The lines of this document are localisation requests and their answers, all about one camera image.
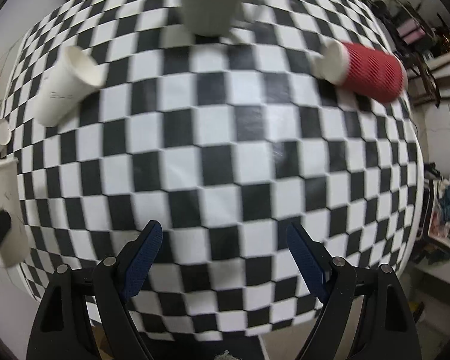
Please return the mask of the white paper cup calligraphy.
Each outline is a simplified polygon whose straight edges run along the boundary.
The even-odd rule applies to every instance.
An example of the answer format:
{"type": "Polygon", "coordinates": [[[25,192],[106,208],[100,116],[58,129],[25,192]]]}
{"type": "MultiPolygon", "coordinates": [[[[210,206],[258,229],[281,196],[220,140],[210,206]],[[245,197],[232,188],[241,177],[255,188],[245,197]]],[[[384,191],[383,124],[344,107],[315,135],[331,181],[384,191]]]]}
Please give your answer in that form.
{"type": "Polygon", "coordinates": [[[18,197],[16,158],[0,160],[0,267],[22,263],[30,254],[18,197]]]}

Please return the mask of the white paper cup middle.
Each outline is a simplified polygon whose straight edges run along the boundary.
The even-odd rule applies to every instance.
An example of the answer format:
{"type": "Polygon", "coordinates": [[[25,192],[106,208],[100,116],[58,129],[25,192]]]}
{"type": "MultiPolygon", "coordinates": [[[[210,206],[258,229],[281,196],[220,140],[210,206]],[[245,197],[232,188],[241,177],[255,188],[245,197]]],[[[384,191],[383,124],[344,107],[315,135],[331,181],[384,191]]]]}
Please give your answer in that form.
{"type": "Polygon", "coordinates": [[[66,46],[58,55],[34,101],[34,120],[46,127],[57,126],[86,97],[99,91],[105,73],[78,46],[66,46]]]}

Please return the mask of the red ribbed paper cup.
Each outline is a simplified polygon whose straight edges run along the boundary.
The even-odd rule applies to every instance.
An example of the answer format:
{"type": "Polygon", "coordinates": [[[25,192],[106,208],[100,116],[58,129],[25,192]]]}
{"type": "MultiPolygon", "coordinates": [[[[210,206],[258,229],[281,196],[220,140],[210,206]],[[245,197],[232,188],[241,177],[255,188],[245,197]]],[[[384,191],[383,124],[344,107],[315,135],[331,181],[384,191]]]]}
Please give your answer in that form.
{"type": "Polygon", "coordinates": [[[393,54],[358,43],[332,40],[312,59],[315,77],[388,104],[407,90],[407,73],[393,54]]]}

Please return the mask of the black white checkered tablecloth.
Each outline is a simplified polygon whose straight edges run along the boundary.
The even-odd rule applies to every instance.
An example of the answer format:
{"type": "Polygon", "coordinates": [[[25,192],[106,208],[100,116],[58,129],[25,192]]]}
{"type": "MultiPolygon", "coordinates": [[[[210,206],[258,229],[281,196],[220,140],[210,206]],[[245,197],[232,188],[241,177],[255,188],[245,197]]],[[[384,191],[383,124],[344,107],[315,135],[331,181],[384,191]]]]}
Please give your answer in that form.
{"type": "Polygon", "coordinates": [[[334,256],[401,270],[419,175],[407,101],[382,105],[317,80],[326,41],[386,50],[359,0],[265,0],[257,22],[202,41],[179,0],[72,0],[18,49],[3,116],[18,160],[39,300],[55,269],[116,255],[150,220],[161,250],[130,302],[159,340],[256,336],[311,320],[288,251],[299,222],[334,256]],[[34,101],[64,47],[100,65],[103,87],[55,127],[34,101]]]}

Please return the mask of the black exercise machine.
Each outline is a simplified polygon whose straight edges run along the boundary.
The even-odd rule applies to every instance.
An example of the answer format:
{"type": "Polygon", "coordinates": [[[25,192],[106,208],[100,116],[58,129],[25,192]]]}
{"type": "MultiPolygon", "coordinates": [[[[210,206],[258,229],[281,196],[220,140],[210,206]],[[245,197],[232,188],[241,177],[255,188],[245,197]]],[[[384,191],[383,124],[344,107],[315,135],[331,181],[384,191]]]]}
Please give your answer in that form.
{"type": "Polygon", "coordinates": [[[450,27],[443,18],[433,27],[419,14],[421,5],[391,0],[368,2],[372,13],[385,26],[407,74],[407,92],[414,106],[450,102],[450,27]]]}

